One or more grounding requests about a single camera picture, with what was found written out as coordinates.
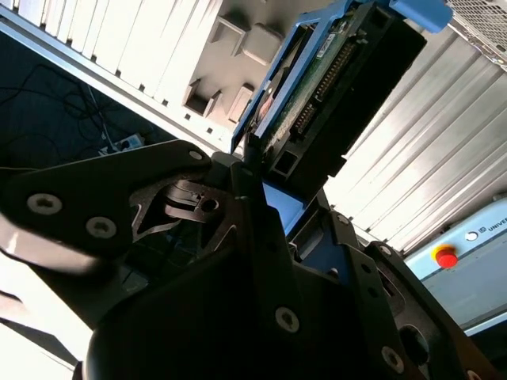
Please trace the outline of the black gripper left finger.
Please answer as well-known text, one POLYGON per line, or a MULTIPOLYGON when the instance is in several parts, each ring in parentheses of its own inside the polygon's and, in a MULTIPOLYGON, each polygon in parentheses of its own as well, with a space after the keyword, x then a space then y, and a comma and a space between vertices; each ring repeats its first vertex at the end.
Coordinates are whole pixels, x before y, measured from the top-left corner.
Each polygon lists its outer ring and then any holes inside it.
POLYGON ((77 276, 121 263, 133 242, 181 220, 201 225, 198 254, 165 283, 214 253, 253 257, 270 241, 293 262, 280 216, 265 198, 259 158, 209 157, 185 141, 50 169, 4 170, 1 214, 15 232, 14 257, 77 276))

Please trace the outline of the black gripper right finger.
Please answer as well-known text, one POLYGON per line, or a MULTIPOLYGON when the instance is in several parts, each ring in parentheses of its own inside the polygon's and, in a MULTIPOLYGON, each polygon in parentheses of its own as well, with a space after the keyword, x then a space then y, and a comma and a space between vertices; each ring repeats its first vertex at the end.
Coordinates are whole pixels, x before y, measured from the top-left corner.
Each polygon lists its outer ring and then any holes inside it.
POLYGON ((313 268, 335 268, 352 296, 372 361, 385 379, 489 379, 491 364, 402 258, 381 242, 363 248, 351 222, 320 208, 313 268))

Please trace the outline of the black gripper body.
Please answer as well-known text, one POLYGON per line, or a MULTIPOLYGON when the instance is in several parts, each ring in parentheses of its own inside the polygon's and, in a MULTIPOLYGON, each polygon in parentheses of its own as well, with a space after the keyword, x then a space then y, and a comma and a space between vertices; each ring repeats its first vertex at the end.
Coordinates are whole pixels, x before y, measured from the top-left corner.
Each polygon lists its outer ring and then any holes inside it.
POLYGON ((312 252, 225 249, 123 301, 100 323, 85 379, 385 379, 352 296, 312 252))

